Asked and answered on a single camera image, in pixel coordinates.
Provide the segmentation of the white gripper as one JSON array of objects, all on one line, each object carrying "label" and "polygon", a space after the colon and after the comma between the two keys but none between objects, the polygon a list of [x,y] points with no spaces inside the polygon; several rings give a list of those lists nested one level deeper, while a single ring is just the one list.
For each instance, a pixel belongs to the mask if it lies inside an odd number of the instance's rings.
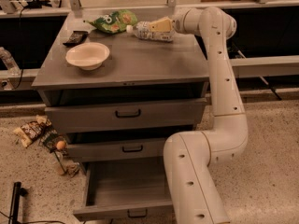
[{"label": "white gripper", "polygon": [[[173,17],[173,27],[180,34],[200,35],[199,20],[201,11],[196,8],[182,8],[177,10]],[[172,21],[168,17],[163,17],[157,21],[152,21],[149,28],[152,32],[170,32]]]}]

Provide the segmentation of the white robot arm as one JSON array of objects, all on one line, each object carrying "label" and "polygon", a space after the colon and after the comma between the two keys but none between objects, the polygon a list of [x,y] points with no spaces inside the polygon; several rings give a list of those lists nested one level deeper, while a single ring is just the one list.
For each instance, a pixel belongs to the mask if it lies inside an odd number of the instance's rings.
[{"label": "white robot arm", "polygon": [[245,109],[226,40],[236,31],[233,17],[217,7],[183,8],[173,16],[180,34],[203,39],[209,69],[213,128],[180,132],[164,144],[164,169],[177,224],[229,224],[209,164],[230,161],[248,142]]}]

